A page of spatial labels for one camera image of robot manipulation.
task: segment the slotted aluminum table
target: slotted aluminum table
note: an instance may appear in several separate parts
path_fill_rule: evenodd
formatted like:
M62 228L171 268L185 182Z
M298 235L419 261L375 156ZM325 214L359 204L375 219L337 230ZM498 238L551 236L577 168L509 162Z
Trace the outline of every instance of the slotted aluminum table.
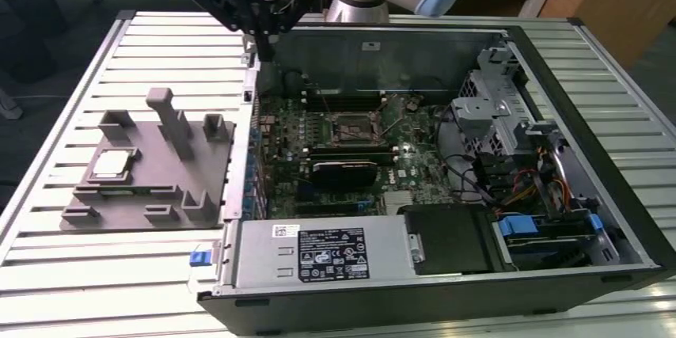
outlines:
M154 120L151 86L170 86L190 120L219 112L238 120L249 70L242 37L205 13L121 13L65 113L0 218L0 330L3 337L229 337L197 303L214 267L189 266L221 230L70 234L62 208L102 137L103 111L127 108ZM319 21L317 16L306 21ZM629 183L676 244L676 130L585 27L563 19L394 17L398 23L521 25L593 126ZM542 113L545 100L534 94ZM231 173L247 147L233 153ZM237 194L226 188L225 198ZM406 325L313 337L486 337L676 335L676 282L623 291L566 313Z

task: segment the blue latch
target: blue latch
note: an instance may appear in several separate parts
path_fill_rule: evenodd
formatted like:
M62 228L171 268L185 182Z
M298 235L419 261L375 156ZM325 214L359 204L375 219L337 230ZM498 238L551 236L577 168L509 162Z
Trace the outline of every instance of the blue latch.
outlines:
M191 267L209 267L211 265L211 251L194 251L191 253Z
M590 214L589 218L590 218L590 223L593 224L594 229L597 231L603 230L603 221L602 221L602 218L599 217L599 214Z
M498 222L498 226L503 237L518 234L538 234L537 222L530 215L510 215Z

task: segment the floor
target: floor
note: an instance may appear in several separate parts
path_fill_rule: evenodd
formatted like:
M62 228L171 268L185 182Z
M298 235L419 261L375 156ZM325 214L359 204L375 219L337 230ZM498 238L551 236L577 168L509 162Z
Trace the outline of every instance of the floor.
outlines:
M121 9L162 11L199 10L191 0L58 0L71 26L62 36L47 40L50 51L59 62L59 72L31 85L18 84L0 71L0 86L18 100L25 117L9 121L0 118L0 211L14 193L3 184L19 182L31 165L54 121L69 100L90 60L114 23ZM655 45L631 71L645 91L676 123L676 28L666 28ZM57 97L34 97L50 95Z

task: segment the white sticker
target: white sticker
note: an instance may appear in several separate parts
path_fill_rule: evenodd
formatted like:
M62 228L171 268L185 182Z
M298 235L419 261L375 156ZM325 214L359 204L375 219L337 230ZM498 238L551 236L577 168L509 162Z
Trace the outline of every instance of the white sticker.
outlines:
M301 225L273 225L273 237L298 237Z

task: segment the cable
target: cable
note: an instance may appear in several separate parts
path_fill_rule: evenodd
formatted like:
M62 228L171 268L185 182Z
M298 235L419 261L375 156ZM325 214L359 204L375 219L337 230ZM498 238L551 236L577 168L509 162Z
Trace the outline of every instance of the cable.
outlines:
M442 156L442 149L441 149L441 131L442 131L442 123L445 122L445 115L447 114L449 111L451 111L451 107L454 107L454 104L453 103L449 103L449 106L446 106L445 108L445 111L442 112L442 115L441 115L441 122L437 126L437 133L435 133L435 145L437 145L437 153L439 155L439 157L443 159L443 156ZM485 188L482 186L479 186L479 184L471 179L469 178L467 176L463 175L463 173L457 169L454 168L451 165L449 165L449 163L446 162L447 159L443 159L445 160L445 164L447 164L447 168L449 170L461 178L465 178L467 183L473 186L473 188L477 190L477 192L479 193L479 195L482 196L482 199L486 201L486 203L489 203L490 205L493 206L502 206L501 205L501 202L498 202L498 200L494 198L494 196L491 194L489 194L489 192L485 190Z
M525 170L521 170L519 173L517 174L515 176L515 186L513 187L511 189L511 192L513 193L517 193L517 188L519 186L519 179L522 178L522 176L527 173L534 173L537 170L535 169L525 169Z
M69 95L23 95L21 97L13 97L13 99L41 99L41 98L70 99L70 96Z
M554 181L557 183L559 183L559 186L562 186L563 206L569 210L569 208L571 206L571 194L570 194L570 191L569 191L569 185L562 180L559 180L558 178L555 178Z

